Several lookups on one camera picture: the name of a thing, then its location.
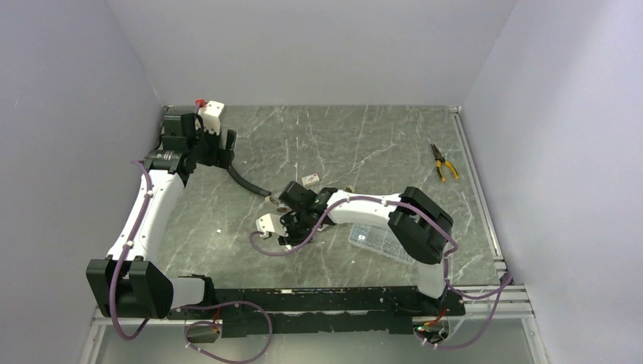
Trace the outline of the white staple box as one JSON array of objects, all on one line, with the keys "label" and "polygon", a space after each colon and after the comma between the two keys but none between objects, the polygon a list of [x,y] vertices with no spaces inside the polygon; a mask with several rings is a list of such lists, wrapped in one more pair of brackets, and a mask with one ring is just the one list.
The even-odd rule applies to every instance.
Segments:
[{"label": "white staple box", "polygon": [[318,174],[310,174],[301,178],[302,185],[304,187],[310,187],[320,182],[320,177]]}]

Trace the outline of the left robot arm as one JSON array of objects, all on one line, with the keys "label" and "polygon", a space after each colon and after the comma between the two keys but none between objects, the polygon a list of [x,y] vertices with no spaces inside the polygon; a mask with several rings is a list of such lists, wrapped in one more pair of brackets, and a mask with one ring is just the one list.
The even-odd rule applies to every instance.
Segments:
[{"label": "left robot arm", "polygon": [[170,214],[198,165],[227,169],[236,133],[221,136],[221,108],[166,115],[160,146],[136,165],[141,183],[122,232],[103,259],[92,259],[86,277],[105,317],[163,319],[184,306],[200,319],[217,308],[211,279],[168,278],[155,264]]}]

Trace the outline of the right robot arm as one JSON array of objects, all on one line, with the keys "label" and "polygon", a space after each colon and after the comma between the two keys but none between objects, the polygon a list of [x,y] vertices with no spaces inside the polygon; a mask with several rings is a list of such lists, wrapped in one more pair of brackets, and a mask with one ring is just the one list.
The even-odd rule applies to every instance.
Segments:
[{"label": "right robot arm", "polygon": [[279,239],[281,245],[310,242],[318,229],[327,226],[364,224],[384,229],[416,261],[420,310],[434,315],[446,305],[444,260],[447,244],[453,241],[453,219],[420,189],[363,195],[325,187],[317,193],[292,181],[278,199],[290,209],[280,217],[286,234]]}]

